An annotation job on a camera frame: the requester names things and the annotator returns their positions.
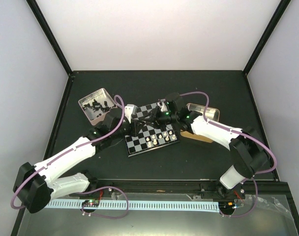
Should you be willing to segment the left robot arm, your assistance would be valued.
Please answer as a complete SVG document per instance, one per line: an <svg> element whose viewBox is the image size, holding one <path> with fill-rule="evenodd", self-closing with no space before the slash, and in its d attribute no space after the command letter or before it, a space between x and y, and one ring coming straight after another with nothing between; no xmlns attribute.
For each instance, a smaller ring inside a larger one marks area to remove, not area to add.
<svg viewBox="0 0 299 236"><path fill-rule="evenodd" d="M51 200L65 195L84 193L86 196L93 196L98 185L87 172L68 177L62 175L108 148L113 140L126 135L137 135L144 125L144 121L122 115L120 109L109 112L87 135L56 155L34 165L29 162L21 165L13 187L14 198L18 198L29 213L37 213Z"/></svg>

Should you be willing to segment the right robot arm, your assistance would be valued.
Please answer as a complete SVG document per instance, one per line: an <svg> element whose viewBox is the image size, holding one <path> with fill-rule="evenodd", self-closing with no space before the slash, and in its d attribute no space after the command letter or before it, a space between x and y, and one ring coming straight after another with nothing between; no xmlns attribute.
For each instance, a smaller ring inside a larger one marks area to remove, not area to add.
<svg viewBox="0 0 299 236"><path fill-rule="evenodd" d="M236 185L262 174L262 166L275 159L271 150L260 141L256 130L233 128L211 120L206 116L206 111L188 108L183 96L176 92L160 100L145 116L145 122L160 129L173 124L182 131L206 137L230 151L233 163L214 187L222 199L229 197Z"/></svg>

